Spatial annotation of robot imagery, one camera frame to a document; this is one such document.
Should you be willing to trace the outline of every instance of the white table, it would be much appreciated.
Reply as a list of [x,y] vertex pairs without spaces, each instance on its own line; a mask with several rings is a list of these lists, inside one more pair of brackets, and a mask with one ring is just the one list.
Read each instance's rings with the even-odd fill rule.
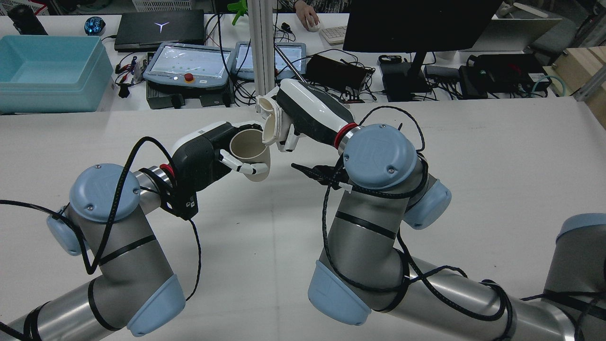
[[[359,121],[373,104],[352,107]],[[412,254],[454,265],[474,280],[492,279],[514,297],[539,294],[563,221],[603,212],[606,131],[572,98],[405,103],[421,125],[430,172],[453,193],[445,214],[423,231],[402,224]],[[146,110],[0,116],[2,198],[56,209],[96,163],[123,164],[144,135],[170,147],[197,127],[256,118],[251,108]],[[382,109],[368,123],[397,126],[418,144],[400,113]],[[145,340],[453,340],[449,335],[374,312],[347,326],[314,309],[307,287],[322,248],[324,188],[289,165],[334,163],[337,153],[310,139],[291,154],[272,147],[261,183],[230,173],[198,194],[194,218],[203,250],[198,293],[173,321]],[[134,169],[163,163],[146,146]],[[329,203],[329,221],[340,194]],[[82,260],[63,252],[36,211],[0,207],[0,320],[11,322],[92,279]],[[150,224],[186,294],[197,249],[188,223],[163,211]],[[107,340],[135,340],[126,329]]]

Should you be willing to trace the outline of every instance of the paper cup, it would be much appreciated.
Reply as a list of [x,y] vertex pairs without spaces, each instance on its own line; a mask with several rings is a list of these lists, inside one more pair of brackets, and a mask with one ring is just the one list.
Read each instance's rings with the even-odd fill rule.
[[[270,167],[269,147],[261,141],[262,132],[256,129],[247,129],[237,133],[230,142],[230,153],[243,163],[264,163]],[[261,174],[244,174],[250,181],[263,181],[269,171]]]
[[263,143],[270,145],[286,140],[288,129],[292,123],[290,117],[282,112],[272,98],[259,97],[259,105],[267,115],[263,128]]

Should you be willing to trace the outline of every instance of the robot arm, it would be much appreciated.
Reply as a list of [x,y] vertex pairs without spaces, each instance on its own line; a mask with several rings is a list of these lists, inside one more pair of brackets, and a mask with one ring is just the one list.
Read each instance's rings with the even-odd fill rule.
[[[375,310],[474,340],[575,339],[574,309],[509,298],[491,281],[474,282],[410,255],[399,236],[401,221],[427,227],[444,212],[451,194],[400,131],[384,124],[358,126],[333,98],[292,80],[282,81],[259,103],[265,143],[287,145],[294,131],[334,146],[353,189],[343,193],[330,233],[323,222],[324,248],[308,290],[318,310],[350,325],[363,324]],[[333,186],[335,177],[321,176]],[[606,228],[606,216],[600,224],[598,229]],[[402,251],[394,248],[396,239]],[[604,251],[595,257],[596,251],[590,253],[598,268]],[[555,263],[552,271],[562,275]],[[567,289],[583,291],[580,274],[573,277],[576,284]],[[549,282],[547,289],[554,285]],[[591,287],[599,292],[603,284],[596,279]],[[603,332],[604,321],[596,325],[601,327],[592,328]],[[600,332],[587,336],[601,337]]]
[[[257,177],[253,181],[262,180],[269,154],[260,140],[259,123],[221,122],[180,140],[173,166],[127,172],[123,181],[122,166],[97,164],[86,169],[72,186],[70,204],[60,211],[75,226],[68,227],[56,215],[47,224],[70,255],[81,254],[82,240],[94,255],[101,249],[102,274],[12,322],[10,327],[23,337],[0,333],[0,340],[100,340],[123,327],[143,336],[177,316],[185,306],[183,290],[145,215],[163,207],[190,219],[198,211],[196,192],[233,168]],[[263,158],[252,158],[253,154]],[[107,231],[119,181],[124,185],[115,222]]]

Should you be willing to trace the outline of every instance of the light blue plastic bin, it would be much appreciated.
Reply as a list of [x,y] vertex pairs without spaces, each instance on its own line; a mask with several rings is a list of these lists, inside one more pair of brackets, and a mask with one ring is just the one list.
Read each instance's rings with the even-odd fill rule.
[[112,72],[97,36],[5,36],[0,39],[0,111],[95,111]]

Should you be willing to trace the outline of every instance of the monitor stand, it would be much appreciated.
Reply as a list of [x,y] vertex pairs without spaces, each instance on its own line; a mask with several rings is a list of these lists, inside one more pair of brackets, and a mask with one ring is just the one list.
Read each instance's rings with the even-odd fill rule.
[[415,93],[431,92],[421,71],[427,52],[415,53],[412,63],[381,64],[383,87],[389,102],[412,101]]

